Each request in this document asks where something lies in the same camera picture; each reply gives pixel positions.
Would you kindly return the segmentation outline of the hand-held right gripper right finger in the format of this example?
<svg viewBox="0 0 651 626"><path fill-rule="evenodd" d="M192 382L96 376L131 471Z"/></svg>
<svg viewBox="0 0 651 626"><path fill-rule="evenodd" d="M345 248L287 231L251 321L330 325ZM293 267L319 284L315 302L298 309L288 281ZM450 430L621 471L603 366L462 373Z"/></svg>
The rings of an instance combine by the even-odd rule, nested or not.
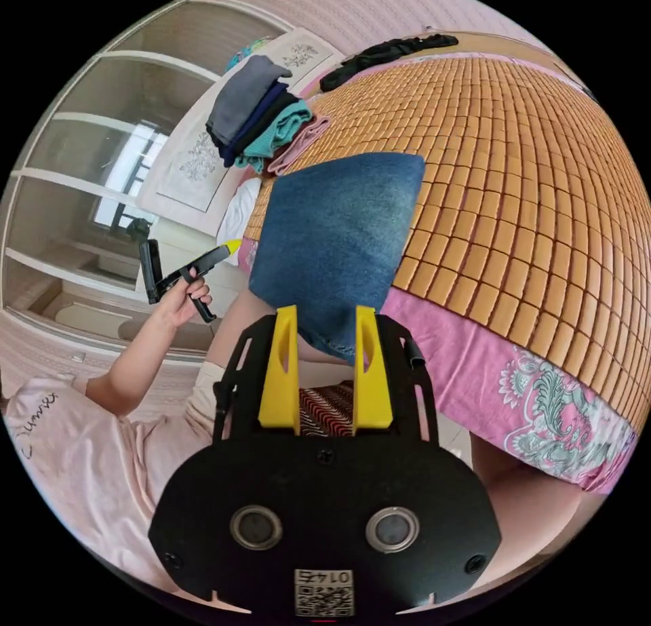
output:
<svg viewBox="0 0 651 626"><path fill-rule="evenodd" d="M355 310L353 428L388 429L393 422L389 383L375 310Z"/></svg>

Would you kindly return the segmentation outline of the person's left hand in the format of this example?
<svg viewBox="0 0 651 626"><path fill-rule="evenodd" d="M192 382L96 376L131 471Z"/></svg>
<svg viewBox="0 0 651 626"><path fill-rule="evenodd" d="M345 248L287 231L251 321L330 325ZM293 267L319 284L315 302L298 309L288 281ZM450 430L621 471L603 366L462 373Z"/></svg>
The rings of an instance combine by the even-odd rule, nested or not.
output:
<svg viewBox="0 0 651 626"><path fill-rule="evenodd" d="M198 276L196 270L191 268L187 273L187 279L182 276L163 295L155 314L166 326L179 328L197 314L195 300L210 305L212 296L205 279Z"/></svg>

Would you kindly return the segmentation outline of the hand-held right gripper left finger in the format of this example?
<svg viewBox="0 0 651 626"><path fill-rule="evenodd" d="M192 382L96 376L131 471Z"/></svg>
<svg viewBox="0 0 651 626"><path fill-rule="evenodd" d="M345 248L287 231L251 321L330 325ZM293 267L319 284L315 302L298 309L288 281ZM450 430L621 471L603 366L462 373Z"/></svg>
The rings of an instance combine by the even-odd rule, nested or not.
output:
<svg viewBox="0 0 651 626"><path fill-rule="evenodd" d="M264 429L300 428L297 327L295 305L277 310L258 412Z"/></svg>

